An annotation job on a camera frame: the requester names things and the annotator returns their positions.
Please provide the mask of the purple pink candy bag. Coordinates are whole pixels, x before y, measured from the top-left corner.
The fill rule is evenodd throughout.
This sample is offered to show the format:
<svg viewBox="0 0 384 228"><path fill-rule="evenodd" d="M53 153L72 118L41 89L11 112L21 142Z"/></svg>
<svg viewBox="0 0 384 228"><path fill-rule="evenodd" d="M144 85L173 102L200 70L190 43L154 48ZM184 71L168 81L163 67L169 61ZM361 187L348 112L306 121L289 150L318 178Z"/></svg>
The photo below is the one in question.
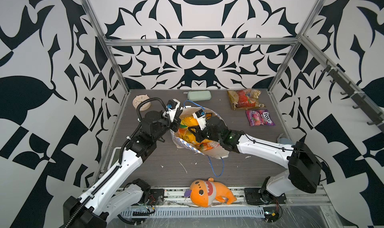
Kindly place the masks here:
<svg viewBox="0 0 384 228"><path fill-rule="evenodd" d="M268 110L247 110L246 116L251 127L275 126Z"/></svg>

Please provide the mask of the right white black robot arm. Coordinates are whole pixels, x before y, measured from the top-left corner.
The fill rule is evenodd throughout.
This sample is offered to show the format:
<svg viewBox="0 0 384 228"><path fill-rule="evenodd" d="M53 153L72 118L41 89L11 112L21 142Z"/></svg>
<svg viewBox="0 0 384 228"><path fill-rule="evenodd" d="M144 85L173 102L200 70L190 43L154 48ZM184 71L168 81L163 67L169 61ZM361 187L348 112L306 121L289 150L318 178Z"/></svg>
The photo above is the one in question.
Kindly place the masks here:
<svg viewBox="0 0 384 228"><path fill-rule="evenodd" d="M218 117L208 119L203 128L193 126L188 130L198 142L218 142L226 151L256 156L285 168L284 172L265 179L258 191L263 201L278 198L293 190L314 194L321 182L323 166L319 157L305 143L288 145L257 139L243 131L230 130Z"/></svg>

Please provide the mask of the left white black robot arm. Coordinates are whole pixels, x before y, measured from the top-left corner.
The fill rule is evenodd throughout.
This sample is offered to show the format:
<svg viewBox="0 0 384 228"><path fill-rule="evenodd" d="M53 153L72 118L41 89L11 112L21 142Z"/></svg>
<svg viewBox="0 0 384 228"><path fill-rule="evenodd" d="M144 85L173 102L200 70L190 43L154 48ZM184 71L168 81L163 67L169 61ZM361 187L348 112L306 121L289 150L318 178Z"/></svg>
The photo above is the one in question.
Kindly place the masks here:
<svg viewBox="0 0 384 228"><path fill-rule="evenodd" d="M116 191L163 142L163 136L180 127L180 101L149 98L137 106L139 125L123 143L119 159L93 186L78 198L69 197L63 205L64 228L105 228L128 207L144 204L151 187L134 180L125 191Z"/></svg>

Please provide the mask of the blue checkered paper bag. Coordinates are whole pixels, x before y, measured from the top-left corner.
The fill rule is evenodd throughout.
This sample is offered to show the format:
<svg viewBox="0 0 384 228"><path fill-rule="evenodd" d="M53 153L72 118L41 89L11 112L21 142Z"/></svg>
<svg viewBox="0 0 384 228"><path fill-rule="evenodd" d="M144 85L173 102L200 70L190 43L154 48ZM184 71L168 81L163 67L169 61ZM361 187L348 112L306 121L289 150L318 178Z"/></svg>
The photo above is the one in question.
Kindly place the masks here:
<svg viewBox="0 0 384 228"><path fill-rule="evenodd" d="M210 164L212 159L223 161L229 156L229 152L220 145L220 142L213 140L208 134L208 121L212 118L221 120L219 114L189 100L181 104L179 111L180 126L175 132L171 131L172 140L177 148L204 155L208 157Z"/></svg>

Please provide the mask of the gold red fruit snack bag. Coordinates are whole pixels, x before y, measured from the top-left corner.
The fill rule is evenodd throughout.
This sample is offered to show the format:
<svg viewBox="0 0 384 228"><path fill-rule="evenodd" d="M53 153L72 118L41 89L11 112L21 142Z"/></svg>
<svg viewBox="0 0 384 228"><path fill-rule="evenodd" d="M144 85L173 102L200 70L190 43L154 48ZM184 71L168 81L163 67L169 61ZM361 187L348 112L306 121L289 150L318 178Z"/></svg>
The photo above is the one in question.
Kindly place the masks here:
<svg viewBox="0 0 384 228"><path fill-rule="evenodd" d="M233 111L264 108L265 105L259 101L261 93L257 89L227 90L230 106Z"/></svg>

